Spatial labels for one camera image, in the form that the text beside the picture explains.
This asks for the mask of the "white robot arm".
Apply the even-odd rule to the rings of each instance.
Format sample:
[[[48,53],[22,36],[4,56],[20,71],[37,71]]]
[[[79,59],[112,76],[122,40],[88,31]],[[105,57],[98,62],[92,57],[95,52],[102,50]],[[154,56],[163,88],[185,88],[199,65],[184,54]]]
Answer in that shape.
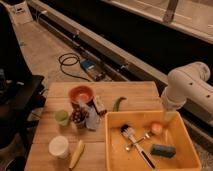
[[[207,83],[211,72],[207,64],[193,62],[171,70],[161,99],[167,111],[182,108],[187,100],[199,105],[213,116],[213,86]]]

